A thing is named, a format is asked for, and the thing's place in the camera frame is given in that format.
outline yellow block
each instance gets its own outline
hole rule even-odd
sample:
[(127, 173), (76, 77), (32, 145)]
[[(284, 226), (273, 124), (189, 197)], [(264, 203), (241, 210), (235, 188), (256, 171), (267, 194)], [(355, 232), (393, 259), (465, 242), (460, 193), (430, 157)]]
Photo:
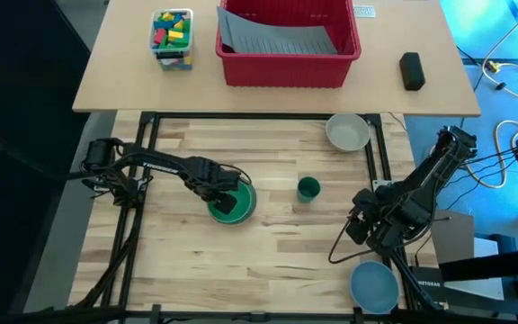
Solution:
[(169, 22), (174, 19), (174, 16), (171, 13), (163, 13), (161, 18), (163, 18), (164, 21)]
[(174, 26), (174, 28), (179, 28), (179, 29), (183, 29), (183, 20), (180, 20), (178, 23), (176, 23)]
[(167, 34), (167, 40), (168, 41), (175, 41), (175, 40), (178, 40), (178, 39), (181, 39), (181, 38), (183, 38), (183, 33), (182, 32), (169, 31), (169, 33)]

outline sticker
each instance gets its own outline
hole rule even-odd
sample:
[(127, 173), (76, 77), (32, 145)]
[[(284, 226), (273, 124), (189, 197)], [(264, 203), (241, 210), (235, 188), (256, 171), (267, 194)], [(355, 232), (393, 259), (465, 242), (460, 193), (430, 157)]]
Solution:
[(174, 64), (176, 62), (179, 62), (179, 59), (177, 58), (161, 58), (159, 60), (159, 62), (163, 65), (171, 65), (171, 64)]
[(374, 5), (354, 5), (353, 10), (357, 18), (375, 18)]

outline green cup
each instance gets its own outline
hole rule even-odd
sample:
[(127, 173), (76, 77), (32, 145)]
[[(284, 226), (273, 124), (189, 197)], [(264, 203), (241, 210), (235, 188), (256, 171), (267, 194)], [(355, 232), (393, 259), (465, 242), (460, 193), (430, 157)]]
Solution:
[(297, 197), (302, 203), (311, 203), (321, 192), (321, 184), (316, 178), (306, 176), (299, 180), (297, 185)]

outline black eraser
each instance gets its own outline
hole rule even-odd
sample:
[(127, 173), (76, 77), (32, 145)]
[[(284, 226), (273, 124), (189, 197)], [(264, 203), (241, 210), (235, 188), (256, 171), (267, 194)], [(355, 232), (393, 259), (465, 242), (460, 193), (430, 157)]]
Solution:
[(423, 67), (419, 53), (405, 53), (399, 61), (406, 90), (417, 91), (424, 85)]

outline green bowl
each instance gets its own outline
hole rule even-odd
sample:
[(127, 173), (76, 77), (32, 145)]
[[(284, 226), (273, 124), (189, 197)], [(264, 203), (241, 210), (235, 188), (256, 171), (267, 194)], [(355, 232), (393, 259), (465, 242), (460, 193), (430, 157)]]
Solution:
[(208, 202), (207, 208), (211, 217), (221, 224), (235, 225), (248, 219), (257, 205), (257, 193), (252, 185), (239, 181), (237, 190), (227, 192), (237, 199), (237, 203), (230, 213), (217, 210), (214, 202)]

